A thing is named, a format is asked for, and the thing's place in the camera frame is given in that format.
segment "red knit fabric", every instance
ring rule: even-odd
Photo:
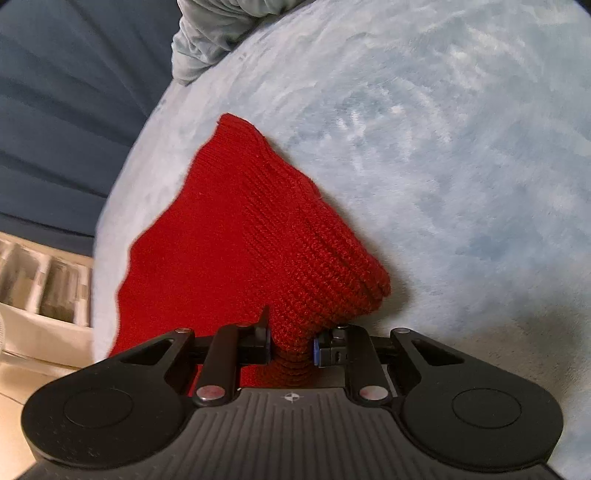
[[[271,308],[272,365],[241,383],[298,386],[323,328],[379,307],[387,272],[314,183],[248,122],[223,115],[178,198],[133,244],[112,355],[176,327],[212,335]]]

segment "white drawer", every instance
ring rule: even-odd
[[[0,239],[6,353],[66,367],[92,363],[90,268]]]

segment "blue curtain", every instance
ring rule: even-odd
[[[90,255],[101,208],[171,80],[176,0],[0,8],[0,231]]]

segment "light blue fuzzy blanket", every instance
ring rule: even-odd
[[[589,480],[587,13],[566,0],[317,0],[171,85],[99,224],[97,359],[116,335],[128,247],[224,112],[310,176],[389,270],[394,293],[363,324],[409,326],[538,382],[565,415],[551,465]]]

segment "screw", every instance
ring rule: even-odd
[[[359,395],[364,400],[383,400],[388,396],[388,390],[384,387],[380,387],[379,385],[368,385],[367,387],[363,387],[359,390]]]
[[[196,394],[203,401],[212,401],[222,398],[226,390],[219,385],[204,385],[197,389]]]

